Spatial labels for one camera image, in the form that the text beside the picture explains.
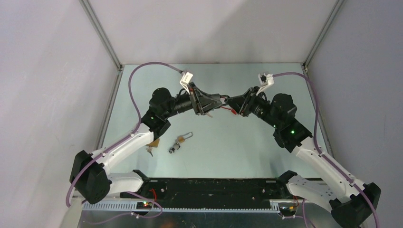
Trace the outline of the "red cable lock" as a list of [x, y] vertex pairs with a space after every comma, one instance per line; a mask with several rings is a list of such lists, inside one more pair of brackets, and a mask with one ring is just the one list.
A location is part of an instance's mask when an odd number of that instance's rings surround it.
[[227, 108], [227, 107], [223, 107], [223, 106], [222, 106], [221, 109], [230, 111], [232, 114], [237, 115], [236, 111], [235, 111], [234, 109], [232, 109], [232, 108]]

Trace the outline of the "black Kaijing padlock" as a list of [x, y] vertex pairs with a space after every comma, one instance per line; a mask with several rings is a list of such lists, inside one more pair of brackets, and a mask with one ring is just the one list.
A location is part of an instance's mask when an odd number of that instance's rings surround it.
[[220, 96], [220, 101], [222, 103], [222, 106], [228, 106], [228, 99], [230, 99], [229, 95], [221, 95]]

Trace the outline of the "small brass padlock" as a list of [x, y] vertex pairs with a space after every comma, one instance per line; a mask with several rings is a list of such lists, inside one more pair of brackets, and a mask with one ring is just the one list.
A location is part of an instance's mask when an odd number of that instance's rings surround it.
[[179, 136], [177, 137], [177, 142], [178, 142], [178, 143], [183, 143], [183, 142], [185, 142], [187, 139], [189, 139], [189, 138], [191, 138], [191, 137], [193, 137], [193, 132], [188, 132], [188, 133], [179, 135]]

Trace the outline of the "small padlock keys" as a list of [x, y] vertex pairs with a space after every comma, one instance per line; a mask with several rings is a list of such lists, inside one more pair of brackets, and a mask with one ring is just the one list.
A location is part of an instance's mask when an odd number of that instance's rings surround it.
[[177, 150], [180, 149], [180, 147], [181, 147], [181, 144], [179, 142], [176, 142], [176, 143], [173, 144], [173, 146], [169, 149], [168, 152], [170, 154], [175, 153]]

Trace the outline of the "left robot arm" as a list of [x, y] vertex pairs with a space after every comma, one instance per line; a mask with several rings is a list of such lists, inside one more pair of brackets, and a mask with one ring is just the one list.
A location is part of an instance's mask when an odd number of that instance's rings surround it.
[[150, 184], [134, 171], [112, 173], [129, 155], [159, 139], [171, 126], [169, 118], [193, 110], [196, 115], [226, 105], [228, 95], [208, 94], [190, 83], [184, 93], [172, 96], [167, 88], [154, 90], [149, 109], [121, 139], [103, 149], [91, 153], [78, 152], [73, 161], [70, 183], [90, 204], [96, 204], [107, 195], [131, 191], [144, 198], [150, 192]]

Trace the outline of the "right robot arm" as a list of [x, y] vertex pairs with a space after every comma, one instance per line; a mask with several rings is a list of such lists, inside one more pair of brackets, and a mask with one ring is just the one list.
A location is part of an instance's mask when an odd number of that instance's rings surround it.
[[312, 133], [296, 118], [297, 107], [287, 94], [276, 94], [268, 101], [250, 88], [246, 93], [225, 99], [241, 116], [256, 115], [275, 131], [276, 143], [313, 168], [325, 185], [312, 183], [293, 171], [280, 176], [277, 194], [284, 199], [302, 197], [330, 212], [343, 228], [358, 228], [376, 211], [381, 190], [375, 183], [366, 184], [343, 168], [322, 149]]

